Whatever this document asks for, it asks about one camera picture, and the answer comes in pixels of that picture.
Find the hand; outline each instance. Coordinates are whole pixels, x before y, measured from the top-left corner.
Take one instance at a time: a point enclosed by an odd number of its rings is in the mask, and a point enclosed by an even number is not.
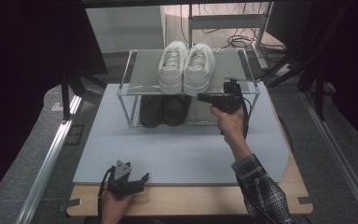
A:
[[[102,196],[102,224],[118,224],[123,218],[133,196],[134,194],[127,195],[122,200],[119,200],[109,190],[104,190]]]
[[[211,105],[211,113],[217,116],[217,128],[225,134],[225,141],[231,147],[235,161],[252,155],[243,136],[243,110],[228,114]]]

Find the black shoe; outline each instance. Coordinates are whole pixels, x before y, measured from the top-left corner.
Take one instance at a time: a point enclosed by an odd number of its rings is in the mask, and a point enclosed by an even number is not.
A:
[[[146,128],[155,128],[162,122],[163,95],[143,95],[139,120]]]
[[[162,116],[165,124],[177,126],[185,121],[191,96],[167,95],[162,102]]]

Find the checkered sleeve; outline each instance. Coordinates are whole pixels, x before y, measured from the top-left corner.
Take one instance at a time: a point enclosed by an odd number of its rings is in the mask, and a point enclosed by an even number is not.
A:
[[[269,177],[258,158],[252,156],[231,165],[238,184],[249,197],[278,223],[295,223],[287,207],[283,190]],[[262,214],[244,197],[246,209],[260,223],[269,223]]]

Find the glass shelf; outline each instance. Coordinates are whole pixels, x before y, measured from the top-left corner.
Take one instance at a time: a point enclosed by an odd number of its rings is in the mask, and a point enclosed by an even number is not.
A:
[[[140,96],[163,95],[158,82],[158,64],[163,51],[163,49],[133,49],[130,51],[124,76],[117,91],[117,97],[130,126],[141,126],[137,118]],[[215,70],[206,93],[225,94],[223,83],[228,82],[231,77],[237,78],[242,94],[249,101],[248,111],[251,113],[260,91],[250,69],[245,50],[242,48],[213,49],[213,55]],[[123,97],[130,99],[131,103],[129,104],[128,100],[125,103]],[[192,97],[184,124],[215,124],[216,118],[211,115],[209,105],[198,101],[197,97]]]

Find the shoe lace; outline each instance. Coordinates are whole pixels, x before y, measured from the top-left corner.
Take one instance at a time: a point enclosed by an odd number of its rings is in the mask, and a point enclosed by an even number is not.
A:
[[[170,68],[178,68],[179,57],[179,49],[169,49],[165,54],[164,66]]]
[[[191,55],[191,66],[194,68],[204,68],[205,60],[205,52],[203,49],[198,49]]]

